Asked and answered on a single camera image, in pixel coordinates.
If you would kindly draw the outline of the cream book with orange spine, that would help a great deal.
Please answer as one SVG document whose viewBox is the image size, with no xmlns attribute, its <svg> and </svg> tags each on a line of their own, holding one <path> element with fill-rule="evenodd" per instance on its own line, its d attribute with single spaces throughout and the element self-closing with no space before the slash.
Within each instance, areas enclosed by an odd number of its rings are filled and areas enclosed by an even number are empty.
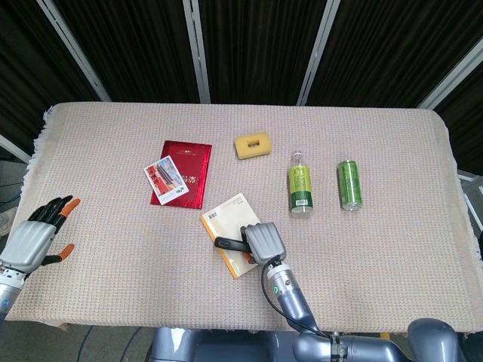
<svg viewBox="0 0 483 362">
<path fill-rule="evenodd" d="M 212 241 L 216 237 L 241 241 L 241 227 L 260 221 L 242 193 L 203 213 L 200 220 Z M 255 267 L 254 263 L 249 262 L 251 257 L 248 253 L 220 248 L 218 252 L 234 278 L 241 277 Z"/>
</svg>

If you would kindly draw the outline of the white metal frame post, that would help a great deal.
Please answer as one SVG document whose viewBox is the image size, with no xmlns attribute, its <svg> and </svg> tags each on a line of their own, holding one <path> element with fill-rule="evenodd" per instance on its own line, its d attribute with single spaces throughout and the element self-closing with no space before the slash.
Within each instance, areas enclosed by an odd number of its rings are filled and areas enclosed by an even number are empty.
<svg viewBox="0 0 483 362">
<path fill-rule="evenodd" d="M 417 106 L 418 109 L 435 109 L 483 62 L 483 36 L 445 75 Z"/>
<path fill-rule="evenodd" d="M 312 84 L 314 82 L 318 67 L 323 57 L 325 47 L 328 43 L 331 29 L 336 19 L 336 15 L 341 0 L 326 0 L 325 8 L 321 17 L 312 52 L 307 63 L 306 72 L 301 84 L 299 96 L 297 98 L 297 106 L 305 106 L 309 98 Z"/>
<path fill-rule="evenodd" d="M 75 36 L 72 34 L 72 31 L 59 12 L 57 6 L 54 4 L 54 0 L 36 0 L 36 2 L 70 53 L 71 57 L 80 68 L 82 74 L 93 88 L 95 94 L 101 101 L 111 102 L 112 99 L 106 88 L 103 86 L 100 77 L 95 72 L 90 60 L 82 50 L 82 47 L 78 43 Z"/>
<path fill-rule="evenodd" d="M 211 103 L 202 20 L 198 0 L 182 0 L 200 103 Z"/>
</svg>

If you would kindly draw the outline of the green drink can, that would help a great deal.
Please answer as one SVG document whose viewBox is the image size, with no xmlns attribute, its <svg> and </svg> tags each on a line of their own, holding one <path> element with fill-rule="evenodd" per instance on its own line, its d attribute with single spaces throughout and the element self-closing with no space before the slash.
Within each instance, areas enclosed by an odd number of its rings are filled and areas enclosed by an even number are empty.
<svg viewBox="0 0 483 362">
<path fill-rule="evenodd" d="M 358 165 L 353 160 L 341 161 L 337 165 L 341 207 L 347 211 L 360 210 L 363 202 Z"/>
</svg>

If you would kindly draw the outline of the beige woven tablecloth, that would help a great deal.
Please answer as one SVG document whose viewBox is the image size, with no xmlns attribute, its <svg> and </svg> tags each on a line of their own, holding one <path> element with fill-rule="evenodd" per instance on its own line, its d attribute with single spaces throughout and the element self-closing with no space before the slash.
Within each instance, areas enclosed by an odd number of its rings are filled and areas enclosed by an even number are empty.
<svg viewBox="0 0 483 362">
<path fill-rule="evenodd" d="M 239 160 L 235 138 L 266 132 L 268 155 Z M 51 246 L 74 244 L 26 282 L 12 321 L 285 330 L 260 270 L 234 278 L 200 210 L 155 206 L 144 168 L 166 140 L 212 145 L 203 208 L 242 193 L 275 223 L 318 325 L 406 331 L 438 318 L 483 330 L 483 262 L 445 123 L 422 109 L 60 103 L 24 179 L 16 222 L 53 198 L 80 205 Z M 290 212 L 288 169 L 301 151 L 313 210 Z M 358 165 L 363 205 L 341 207 L 337 165 Z"/>
</svg>

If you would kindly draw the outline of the yellow sponge with hole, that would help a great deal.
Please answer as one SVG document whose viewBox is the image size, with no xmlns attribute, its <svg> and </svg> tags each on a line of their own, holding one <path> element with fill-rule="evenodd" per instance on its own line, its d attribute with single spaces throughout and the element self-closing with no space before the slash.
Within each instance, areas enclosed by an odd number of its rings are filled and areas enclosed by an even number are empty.
<svg viewBox="0 0 483 362">
<path fill-rule="evenodd" d="M 234 143 L 239 160 L 268 155 L 272 151 L 272 141 L 266 132 L 236 137 Z"/>
</svg>

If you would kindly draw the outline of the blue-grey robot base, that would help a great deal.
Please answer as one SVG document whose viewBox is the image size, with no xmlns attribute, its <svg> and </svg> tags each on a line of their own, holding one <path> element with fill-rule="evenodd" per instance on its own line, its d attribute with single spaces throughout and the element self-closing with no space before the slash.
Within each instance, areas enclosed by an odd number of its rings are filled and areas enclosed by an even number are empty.
<svg viewBox="0 0 483 362">
<path fill-rule="evenodd" d="M 294 332 L 155 329 L 145 362 L 297 362 Z"/>
</svg>

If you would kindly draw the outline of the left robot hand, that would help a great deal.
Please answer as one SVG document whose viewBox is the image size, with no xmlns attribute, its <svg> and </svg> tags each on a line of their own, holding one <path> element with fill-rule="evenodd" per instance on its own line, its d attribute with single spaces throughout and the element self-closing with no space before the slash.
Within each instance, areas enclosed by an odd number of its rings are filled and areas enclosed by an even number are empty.
<svg viewBox="0 0 483 362">
<path fill-rule="evenodd" d="M 48 251 L 68 216 L 79 204 L 80 200 L 71 195 L 55 198 L 22 221 L 0 253 L 0 275 L 23 280 L 41 266 L 67 259 L 75 249 L 74 244 L 67 244 L 57 254 L 50 255 Z"/>
</svg>

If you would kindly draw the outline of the clear bottle with green label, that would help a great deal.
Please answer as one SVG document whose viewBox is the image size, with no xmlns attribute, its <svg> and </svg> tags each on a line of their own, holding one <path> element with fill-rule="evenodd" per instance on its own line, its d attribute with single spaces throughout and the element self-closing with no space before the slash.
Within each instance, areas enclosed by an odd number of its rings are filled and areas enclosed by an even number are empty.
<svg viewBox="0 0 483 362">
<path fill-rule="evenodd" d="M 311 213 L 313 199 L 310 169 L 303 162 L 301 151 L 295 151 L 291 155 L 291 166 L 288 169 L 288 188 L 291 214 L 301 216 Z"/>
</svg>

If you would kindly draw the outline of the black clip device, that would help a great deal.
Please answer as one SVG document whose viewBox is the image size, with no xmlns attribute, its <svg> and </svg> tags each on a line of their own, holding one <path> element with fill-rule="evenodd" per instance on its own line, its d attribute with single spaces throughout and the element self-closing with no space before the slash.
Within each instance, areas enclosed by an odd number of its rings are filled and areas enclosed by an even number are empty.
<svg viewBox="0 0 483 362">
<path fill-rule="evenodd" d="M 222 250 L 251 253 L 251 249 L 246 242 L 237 241 L 230 238 L 216 237 L 214 241 L 214 246 Z"/>
</svg>

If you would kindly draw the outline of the photo postcard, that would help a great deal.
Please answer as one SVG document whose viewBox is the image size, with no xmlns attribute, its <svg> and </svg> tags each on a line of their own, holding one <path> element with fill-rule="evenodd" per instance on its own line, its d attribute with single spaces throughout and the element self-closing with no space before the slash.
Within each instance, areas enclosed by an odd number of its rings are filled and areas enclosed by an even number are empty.
<svg viewBox="0 0 483 362">
<path fill-rule="evenodd" d="M 160 205 L 165 205 L 189 192 L 170 155 L 145 167 L 144 173 Z"/>
</svg>

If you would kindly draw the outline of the red booklet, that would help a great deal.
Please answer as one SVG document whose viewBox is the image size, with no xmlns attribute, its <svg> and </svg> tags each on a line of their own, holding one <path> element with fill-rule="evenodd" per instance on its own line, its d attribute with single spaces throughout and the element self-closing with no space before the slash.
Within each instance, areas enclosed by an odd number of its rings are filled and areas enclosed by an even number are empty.
<svg viewBox="0 0 483 362">
<path fill-rule="evenodd" d="M 166 140 L 161 158 L 171 156 L 187 185 L 188 192 L 168 202 L 170 207 L 201 209 L 208 178 L 212 145 Z"/>
</svg>

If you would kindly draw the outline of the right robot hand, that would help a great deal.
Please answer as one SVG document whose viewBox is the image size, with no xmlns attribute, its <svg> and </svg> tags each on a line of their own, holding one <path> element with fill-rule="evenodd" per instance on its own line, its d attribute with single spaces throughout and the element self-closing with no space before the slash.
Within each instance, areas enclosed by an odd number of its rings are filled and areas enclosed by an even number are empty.
<svg viewBox="0 0 483 362">
<path fill-rule="evenodd" d="M 256 264 L 262 266 L 272 258 L 278 256 L 281 261 L 286 257 L 286 247 L 273 222 L 248 225 L 241 229 L 241 233 L 250 248 L 250 254 Z"/>
</svg>

